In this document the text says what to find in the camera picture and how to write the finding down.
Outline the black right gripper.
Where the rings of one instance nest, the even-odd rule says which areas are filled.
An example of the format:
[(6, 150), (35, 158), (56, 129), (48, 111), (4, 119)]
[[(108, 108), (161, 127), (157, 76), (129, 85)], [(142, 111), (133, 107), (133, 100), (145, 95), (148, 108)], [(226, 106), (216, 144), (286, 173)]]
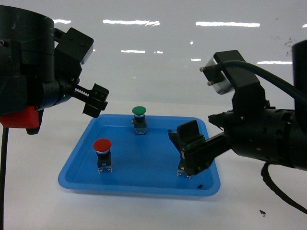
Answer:
[(168, 130), (186, 173), (197, 175), (208, 169), (217, 156), (229, 149), (239, 156), (293, 165), (294, 111), (271, 107), (260, 83), (232, 89), (233, 109), (209, 116), (210, 123), (223, 128), (223, 133), (206, 139), (196, 120), (179, 125), (177, 131)]

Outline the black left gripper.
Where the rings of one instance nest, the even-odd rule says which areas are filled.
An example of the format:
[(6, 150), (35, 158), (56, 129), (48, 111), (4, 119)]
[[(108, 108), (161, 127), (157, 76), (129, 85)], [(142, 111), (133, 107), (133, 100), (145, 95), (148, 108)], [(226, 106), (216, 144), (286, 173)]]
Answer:
[(84, 114), (99, 117), (108, 104), (109, 90), (96, 83), (91, 90), (77, 85), (82, 61), (83, 50), (75, 47), (57, 47), (54, 55), (43, 58), (43, 73), (35, 84), (36, 111), (63, 103), (73, 96), (85, 103)]

